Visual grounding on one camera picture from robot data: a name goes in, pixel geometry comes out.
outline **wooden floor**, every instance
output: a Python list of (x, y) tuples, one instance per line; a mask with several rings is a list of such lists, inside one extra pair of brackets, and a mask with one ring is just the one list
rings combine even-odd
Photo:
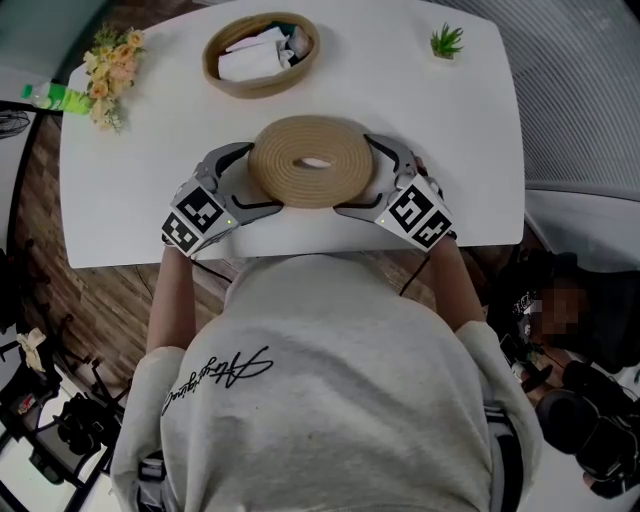
[[(109, 20), (120, 28), (144, 29), (199, 7), (188, 0), (123, 0), (116, 2)], [(69, 267), (60, 217), (59, 147), (60, 128), (54, 118), (47, 117), (38, 130), (29, 156), (14, 239), (18, 246), (23, 246), (29, 238), (35, 241), (34, 261), (51, 279), (48, 286), (39, 287), (38, 296), (50, 303), (52, 319), (60, 321), (69, 313), (74, 317), (63, 337), (65, 345), (81, 356), (99, 358), (107, 380), (113, 383), (125, 381), (144, 355), (158, 265), (81, 270)], [(529, 231), (525, 232), (525, 242), (526, 245), (538, 245)], [(510, 248), (479, 248), (477, 252), (485, 270), (497, 273), (506, 262)], [(424, 259), (420, 251), (370, 252), (366, 256), (382, 269), (398, 290)], [(484, 274), (468, 254), (465, 259), (481, 299), (486, 298), (488, 283)], [(244, 263), (217, 261), (211, 262), (210, 266), (233, 279)], [(199, 283), (196, 296), (200, 328), (222, 311), (227, 283), (202, 271), (197, 272), (196, 282)], [(434, 308), (429, 282), (427, 265), (405, 295)], [(25, 312), (31, 325), (43, 327), (30, 304), (25, 305)]]

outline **flower bouquet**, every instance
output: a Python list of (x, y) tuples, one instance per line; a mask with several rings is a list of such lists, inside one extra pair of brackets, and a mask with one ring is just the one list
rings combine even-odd
[(89, 117), (101, 130), (120, 133), (124, 121), (120, 97), (135, 83), (138, 58), (145, 51), (144, 34), (133, 29), (117, 32), (103, 25), (94, 42), (83, 59), (91, 77), (87, 86), (92, 101)]

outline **potted plant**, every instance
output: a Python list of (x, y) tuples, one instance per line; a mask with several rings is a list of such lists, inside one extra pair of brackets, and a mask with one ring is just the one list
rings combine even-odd
[(462, 37), (462, 29), (457, 28), (451, 30), (449, 25), (445, 23), (440, 33), (431, 34), (431, 50), (435, 60), (441, 63), (452, 64), (457, 53), (464, 46), (457, 46)]

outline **oval basket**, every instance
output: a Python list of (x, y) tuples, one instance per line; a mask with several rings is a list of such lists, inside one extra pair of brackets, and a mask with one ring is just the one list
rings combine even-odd
[[(311, 39), (312, 47), (309, 54), (295, 66), (291, 66), (275, 76), (245, 80), (244, 82), (221, 80), (218, 73), (218, 58), (225, 53), (225, 49), (245, 37), (258, 35), (274, 21), (300, 26)], [(205, 78), (211, 85), (234, 98), (266, 98), (285, 91), (300, 82), (311, 69), (319, 51), (320, 35), (314, 24), (307, 18), (287, 12), (269, 12), (240, 18), (220, 30), (207, 43), (202, 53), (202, 68)]]

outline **person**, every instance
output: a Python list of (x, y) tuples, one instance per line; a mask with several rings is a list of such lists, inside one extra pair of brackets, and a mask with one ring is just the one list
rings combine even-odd
[(438, 314), (362, 262), (307, 255), (258, 261), (196, 334), (191, 261), (166, 248), (111, 465), (123, 510), (161, 457), (152, 510), (488, 511), (487, 399), (517, 432), (526, 493), (534, 410), (455, 240), (430, 256)]

